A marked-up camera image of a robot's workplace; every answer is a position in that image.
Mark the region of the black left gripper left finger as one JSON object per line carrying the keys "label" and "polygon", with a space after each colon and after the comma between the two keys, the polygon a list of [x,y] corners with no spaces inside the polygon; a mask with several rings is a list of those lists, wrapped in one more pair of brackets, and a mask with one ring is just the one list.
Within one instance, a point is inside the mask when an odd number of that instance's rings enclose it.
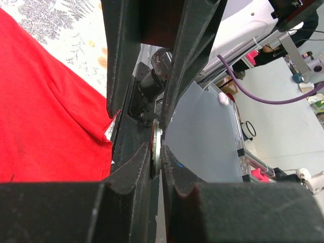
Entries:
{"label": "black left gripper left finger", "polygon": [[150,145],[100,182],[1,185],[1,242],[147,242]]}

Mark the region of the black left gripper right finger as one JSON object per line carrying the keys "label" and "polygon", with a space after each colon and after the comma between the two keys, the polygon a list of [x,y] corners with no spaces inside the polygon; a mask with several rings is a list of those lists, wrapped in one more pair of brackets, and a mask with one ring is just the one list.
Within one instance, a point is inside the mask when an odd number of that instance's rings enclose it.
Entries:
{"label": "black left gripper right finger", "polygon": [[208,183],[161,149],[168,242],[323,242],[323,215],[297,183]]}

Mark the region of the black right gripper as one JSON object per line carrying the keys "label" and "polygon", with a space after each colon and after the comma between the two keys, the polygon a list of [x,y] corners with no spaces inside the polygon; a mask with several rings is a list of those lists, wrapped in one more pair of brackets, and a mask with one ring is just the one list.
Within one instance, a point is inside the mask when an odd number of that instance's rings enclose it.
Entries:
{"label": "black right gripper", "polygon": [[160,47],[139,64],[127,111],[127,129],[149,129],[158,96],[166,129],[175,107],[207,64],[227,1],[102,1],[108,49],[107,112],[122,108],[141,44]]}

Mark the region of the silver grey brooch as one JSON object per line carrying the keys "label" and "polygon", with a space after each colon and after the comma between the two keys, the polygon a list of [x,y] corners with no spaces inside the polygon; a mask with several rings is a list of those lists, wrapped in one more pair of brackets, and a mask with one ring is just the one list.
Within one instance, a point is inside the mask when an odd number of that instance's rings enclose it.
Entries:
{"label": "silver grey brooch", "polygon": [[152,136],[151,136],[151,178],[154,180],[159,176],[161,170],[161,137],[163,131],[159,127],[159,121],[157,119],[153,120],[152,123]]}

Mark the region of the red tank top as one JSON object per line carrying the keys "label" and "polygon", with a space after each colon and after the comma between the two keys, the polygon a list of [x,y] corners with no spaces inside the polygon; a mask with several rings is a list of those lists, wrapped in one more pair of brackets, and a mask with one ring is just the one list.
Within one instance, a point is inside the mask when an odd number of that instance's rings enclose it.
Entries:
{"label": "red tank top", "polygon": [[1,11],[1,181],[109,176],[106,99]]}

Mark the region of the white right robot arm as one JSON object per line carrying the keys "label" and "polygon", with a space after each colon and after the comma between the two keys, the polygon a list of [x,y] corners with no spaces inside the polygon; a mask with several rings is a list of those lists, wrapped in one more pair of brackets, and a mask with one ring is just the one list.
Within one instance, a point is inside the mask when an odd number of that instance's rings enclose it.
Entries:
{"label": "white right robot arm", "polygon": [[223,18],[226,1],[102,1],[108,48],[107,112],[123,106],[141,45],[170,49],[173,55],[163,100],[161,127],[211,54],[222,54],[273,30],[304,21],[322,1],[252,1]]}

